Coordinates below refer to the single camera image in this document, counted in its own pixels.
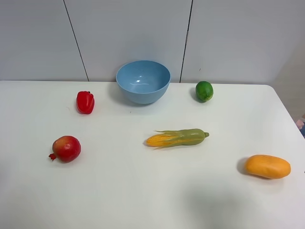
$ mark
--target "bowl rim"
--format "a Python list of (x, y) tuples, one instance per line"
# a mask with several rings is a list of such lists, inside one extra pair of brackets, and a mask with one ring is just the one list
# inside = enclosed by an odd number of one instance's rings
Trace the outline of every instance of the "bowl rim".
[[(157, 64), (159, 64), (159, 65), (162, 65), (162, 66), (168, 71), (168, 73), (169, 73), (169, 75), (170, 75), (170, 79), (169, 79), (169, 81), (167, 82), (167, 84), (164, 85), (162, 88), (158, 89), (157, 91), (145, 92), (145, 93), (132, 92), (132, 91), (129, 91), (129, 90), (125, 89), (124, 87), (122, 87), (122, 86), (119, 84), (119, 82), (118, 82), (118, 73), (119, 73), (119, 71), (120, 71), (123, 67), (125, 67), (126, 65), (128, 65), (128, 64), (130, 64), (130, 63), (141, 62), (141, 61), (154, 62), (154, 63), (157, 63)], [(128, 62), (128, 63), (124, 64), (122, 67), (120, 67), (119, 70), (118, 70), (118, 72), (117, 72), (116, 75), (115, 75), (115, 80), (116, 80), (117, 84), (120, 86), (120, 88), (124, 89), (125, 91), (128, 91), (128, 92), (130, 92), (130, 93), (135, 93), (135, 94), (151, 94), (151, 93), (158, 92), (158, 91), (162, 90), (163, 88), (167, 87), (168, 84), (171, 82), (171, 79), (172, 79), (172, 76), (171, 76), (170, 71), (167, 69), (167, 67), (165, 67), (165, 66), (164, 66), (163, 64), (161, 64), (161, 63), (158, 63), (158, 62), (156, 62), (156, 61), (150, 61), (150, 60), (138, 60), (138, 61), (131, 61), (131, 62)]]

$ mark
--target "plastic bowl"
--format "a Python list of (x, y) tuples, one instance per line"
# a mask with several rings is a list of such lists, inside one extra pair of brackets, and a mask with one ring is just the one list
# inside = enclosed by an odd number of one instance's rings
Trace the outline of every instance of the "plastic bowl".
[(116, 74), (123, 94), (137, 104), (151, 104), (164, 95), (171, 80), (166, 67), (154, 61), (134, 61)]

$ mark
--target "pomegranate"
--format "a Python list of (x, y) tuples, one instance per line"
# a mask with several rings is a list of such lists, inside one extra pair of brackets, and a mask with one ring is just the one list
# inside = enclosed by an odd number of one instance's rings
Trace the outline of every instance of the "pomegranate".
[(58, 158), (62, 162), (73, 161), (81, 152), (80, 142), (72, 136), (63, 136), (53, 143), (53, 154), (49, 157), (54, 160)]

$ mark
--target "white wall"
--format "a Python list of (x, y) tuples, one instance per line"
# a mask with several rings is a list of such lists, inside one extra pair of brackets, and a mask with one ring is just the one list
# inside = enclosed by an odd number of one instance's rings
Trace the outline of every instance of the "white wall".
[(194, 0), (182, 82), (273, 81), (305, 34), (305, 0)]
[(0, 80), (87, 80), (62, 0), (0, 2)]
[(66, 0), (90, 81), (114, 81), (135, 60), (164, 64), (179, 82), (191, 0)]
[(305, 39), (270, 85), (295, 121), (305, 114)]

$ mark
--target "fake fruit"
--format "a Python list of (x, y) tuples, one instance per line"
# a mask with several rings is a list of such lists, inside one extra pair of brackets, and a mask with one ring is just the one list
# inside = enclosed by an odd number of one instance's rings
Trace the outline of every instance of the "fake fruit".
[(280, 179), (290, 174), (290, 164), (275, 156), (254, 155), (247, 159), (245, 170), (254, 175), (269, 179)]
[(200, 81), (196, 85), (196, 95), (202, 102), (209, 101), (213, 97), (212, 85), (207, 81)]
[(93, 94), (90, 92), (78, 92), (76, 105), (81, 114), (91, 114), (94, 107)]
[(201, 129), (156, 131), (162, 134), (154, 135), (146, 140), (148, 146), (159, 148), (171, 146), (191, 146), (201, 143), (209, 133)]
[(63, 136), (57, 139), (52, 146), (53, 154), (49, 157), (58, 158), (62, 162), (73, 161), (81, 152), (80, 142), (72, 136)]

